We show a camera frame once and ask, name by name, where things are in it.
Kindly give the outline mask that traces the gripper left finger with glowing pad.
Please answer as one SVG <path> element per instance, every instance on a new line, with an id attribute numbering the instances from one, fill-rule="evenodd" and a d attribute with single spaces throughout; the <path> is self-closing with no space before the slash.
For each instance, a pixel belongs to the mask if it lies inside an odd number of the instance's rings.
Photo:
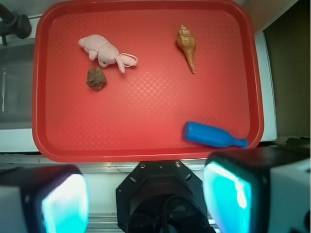
<path id="1" fill-rule="evenodd" d="M 84 233 L 89 212 L 88 183 L 77 166 L 0 171 L 2 233 Z"/>

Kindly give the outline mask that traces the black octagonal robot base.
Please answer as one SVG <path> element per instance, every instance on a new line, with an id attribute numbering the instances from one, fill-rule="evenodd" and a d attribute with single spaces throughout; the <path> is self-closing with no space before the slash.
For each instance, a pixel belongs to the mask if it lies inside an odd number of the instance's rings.
<path id="1" fill-rule="evenodd" d="M 180 161 L 140 162 L 116 188 L 125 233 L 213 233 L 202 180 Z"/>

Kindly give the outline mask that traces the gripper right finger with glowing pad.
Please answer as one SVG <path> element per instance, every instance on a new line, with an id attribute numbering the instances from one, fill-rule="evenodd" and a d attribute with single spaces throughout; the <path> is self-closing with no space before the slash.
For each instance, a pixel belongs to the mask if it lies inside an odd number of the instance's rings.
<path id="1" fill-rule="evenodd" d="M 223 233 L 308 233 L 311 152 L 299 147 L 214 152 L 204 168 L 203 192 Z"/>

